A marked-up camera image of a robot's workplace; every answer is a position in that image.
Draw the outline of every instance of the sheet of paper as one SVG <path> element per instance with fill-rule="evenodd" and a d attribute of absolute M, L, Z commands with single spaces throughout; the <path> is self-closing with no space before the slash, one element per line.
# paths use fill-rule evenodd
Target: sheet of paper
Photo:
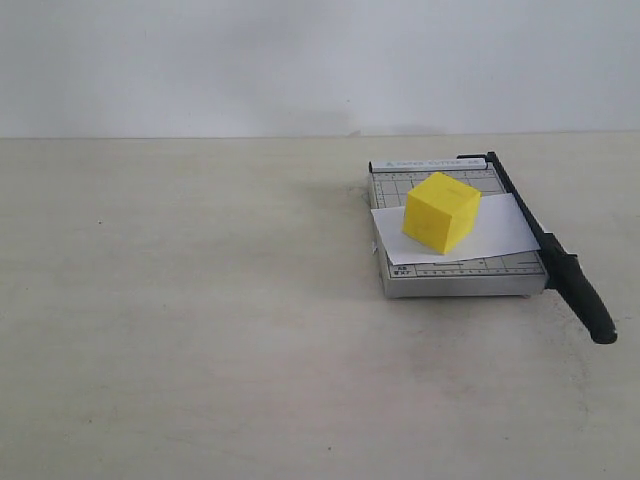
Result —
<path fill-rule="evenodd" d="M 482 197 L 473 231 L 445 255 L 402 232 L 404 207 L 378 208 L 371 213 L 394 265 L 448 263 L 540 248 L 512 194 Z"/>

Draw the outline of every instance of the black handle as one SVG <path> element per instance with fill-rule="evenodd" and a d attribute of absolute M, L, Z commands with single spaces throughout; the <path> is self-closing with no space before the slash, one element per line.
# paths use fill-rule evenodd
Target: black handle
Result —
<path fill-rule="evenodd" d="M 551 262 L 554 269 L 551 275 L 553 287 L 587 328 L 595 343 L 615 343 L 618 333 L 613 319 L 584 276 L 578 258 L 566 252 L 557 252 L 554 257 Z"/>

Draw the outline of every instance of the paper cutter base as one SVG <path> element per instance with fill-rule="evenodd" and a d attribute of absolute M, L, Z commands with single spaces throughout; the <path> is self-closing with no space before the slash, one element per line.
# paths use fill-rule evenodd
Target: paper cutter base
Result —
<path fill-rule="evenodd" d="M 505 188 L 490 162 L 486 168 L 438 168 L 458 180 L 479 189 L 483 195 L 505 193 Z M 371 208 L 404 206 L 407 192 L 427 178 L 433 170 L 415 166 L 370 171 Z M 544 291 L 548 275 L 537 252 L 501 257 L 464 260 L 446 264 L 393 266 L 373 226 L 380 274 L 388 298 L 448 296 L 528 296 Z"/>

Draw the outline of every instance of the yellow block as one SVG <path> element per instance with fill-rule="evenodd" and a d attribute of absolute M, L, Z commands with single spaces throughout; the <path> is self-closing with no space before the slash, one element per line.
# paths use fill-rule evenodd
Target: yellow block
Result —
<path fill-rule="evenodd" d="M 402 231 L 418 242 L 445 254 L 473 230 L 480 190 L 432 173 L 409 191 Z"/>

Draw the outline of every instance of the cube face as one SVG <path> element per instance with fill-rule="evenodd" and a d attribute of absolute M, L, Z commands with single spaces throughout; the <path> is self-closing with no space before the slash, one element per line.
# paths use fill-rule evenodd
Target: cube face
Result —
<path fill-rule="evenodd" d="M 446 254 L 473 230 L 481 193 L 434 173 L 407 195 L 403 232 Z"/>

